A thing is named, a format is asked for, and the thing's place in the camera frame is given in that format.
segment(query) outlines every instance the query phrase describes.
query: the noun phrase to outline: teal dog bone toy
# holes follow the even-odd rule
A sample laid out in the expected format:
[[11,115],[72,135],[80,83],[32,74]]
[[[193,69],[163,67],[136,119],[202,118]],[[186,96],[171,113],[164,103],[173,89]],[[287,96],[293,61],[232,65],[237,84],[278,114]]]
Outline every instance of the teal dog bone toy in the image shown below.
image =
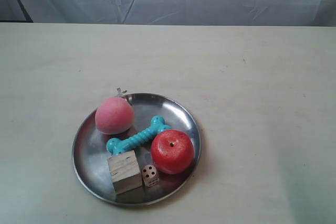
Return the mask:
[[138,134],[125,140],[111,138],[106,144],[106,149],[108,152],[112,153],[113,156],[117,156],[118,154],[129,152],[144,142],[148,142],[150,139],[153,139],[159,133],[169,129],[171,129],[171,127],[165,124],[163,117],[157,115],[152,118],[151,126],[142,132],[139,132]]

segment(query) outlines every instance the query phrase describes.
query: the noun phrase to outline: red apple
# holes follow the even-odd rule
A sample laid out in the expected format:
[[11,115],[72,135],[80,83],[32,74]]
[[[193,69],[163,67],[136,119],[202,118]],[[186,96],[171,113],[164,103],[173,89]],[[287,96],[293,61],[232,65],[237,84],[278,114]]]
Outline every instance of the red apple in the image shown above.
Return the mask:
[[158,170],[167,174],[178,174],[192,162],[194,147],[184,132],[166,130],[153,140],[151,154]]

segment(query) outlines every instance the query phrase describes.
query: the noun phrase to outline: plate rim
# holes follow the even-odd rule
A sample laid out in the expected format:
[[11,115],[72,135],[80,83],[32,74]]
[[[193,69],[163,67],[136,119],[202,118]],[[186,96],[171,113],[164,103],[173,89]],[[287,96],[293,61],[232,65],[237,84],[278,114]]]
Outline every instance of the plate rim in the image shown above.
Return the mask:
[[140,93],[130,93],[130,94],[123,94],[119,97],[121,98],[124,98],[124,97],[127,97],[129,95],[137,95],[137,94],[143,94],[143,95],[155,95],[157,97],[162,97],[164,99],[167,99],[173,103],[176,103],[178,106],[180,106],[190,117],[191,119],[194,121],[195,125],[196,125],[196,128],[197,128],[197,132],[198,132],[198,138],[200,140],[200,149],[199,149],[199,152],[198,152],[198,156],[197,156],[197,159],[196,159],[196,162],[195,162],[195,166],[194,168],[192,169],[192,171],[190,172],[189,176],[178,186],[178,188],[174,189],[172,192],[170,192],[169,194],[159,198],[159,199],[156,199],[156,200],[152,200],[152,201],[148,201],[148,202],[143,202],[143,203],[135,203],[135,204],[131,204],[131,203],[120,203],[120,202],[115,202],[115,201],[112,201],[112,200],[108,200],[108,199],[105,199],[101,196],[99,196],[98,194],[96,194],[94,191],[92,191],[85,183],[84,181],[82,180],[82,178],[79,176],[78,174],[78,171],[77,171],[77,168],[76,168],[76,164],[75,164],[75,145],[76,145],[76,140],[77,140],[77,137],[78,137],[78,134],[79,134],[79,131],[80,129],[83,127],[84,123],[86,123],[86,121],[91,117],[92,114],[94,114],[97,110],[97,108],[95,110],[93,110],[83,121],[82,123],[80,124],[80,126],[78,127],[77,129],[77,133],[75,135],[75,138],[74,138],[74,142],[72,144],[72,151],[71,151],[71,159],[72,159],[72,165],[73,165],[73,168],[75,170],[75,173],[76,173],[76,176],[78,178],[78,180],[81,182],[81,184],[84,186],[84,188],[89,191],[91,194],[93,194],[94,196],[96,196],[97,198],[107,202],[107,203],[110,203],[112,205],[115,205],[115,206],[119,206],[119,207],[142,207],[142,206],[148,206],[148,205],[152,205],[152,204],[155,204],[157,202],[160,202],[160,201],[163,201],[169,197],[171,197],[173,194],[175,194],[177,191],[179,191],[188,181],[189,179],[192,177],[192,175],[194,174],[197,166],[198,166],[198,163],[201,159],[201,154],[202,154],[202,148],[203,148],[203,140],[202,140],[202,135],[201,135],[201,132],[200,132],[200,128],[198,127],[198,124],[197,124],[197,121],[195,120],[195,118],[191,115],[191,113],[184,107],[182,106],[180,103],[176,102],[175,100],[173,99],[170,99],[164,95],[160,95],[160,94],[155,94],[155,93],[146,93],[146,92],[140,92]]

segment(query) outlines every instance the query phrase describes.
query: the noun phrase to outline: small dice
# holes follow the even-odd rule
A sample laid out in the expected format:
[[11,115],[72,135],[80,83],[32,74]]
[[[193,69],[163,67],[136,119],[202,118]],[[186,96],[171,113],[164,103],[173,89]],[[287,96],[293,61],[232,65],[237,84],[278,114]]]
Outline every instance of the small dice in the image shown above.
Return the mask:
[[141,175],[145,186],[155,186],[159,182],[159,173],[154,165],[146,165],[141,170]]

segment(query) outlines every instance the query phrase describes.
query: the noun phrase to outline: blue toy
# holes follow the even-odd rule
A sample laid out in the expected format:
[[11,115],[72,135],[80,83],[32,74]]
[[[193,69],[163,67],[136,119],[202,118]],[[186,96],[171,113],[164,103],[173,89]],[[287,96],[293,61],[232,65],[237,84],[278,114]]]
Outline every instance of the blue toy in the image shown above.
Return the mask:
[[153,139],[159,133],[169,129],[171,129],[171,127],[165,124],[163,117],[157,115],[152,118],[151,126],[142,132],[139,132],[138,134],[125,140],[111,138],[106,144],[106,149],[108,152],[113,154],[112,156],[117,156],[119,154],[129,152],[144,142]]

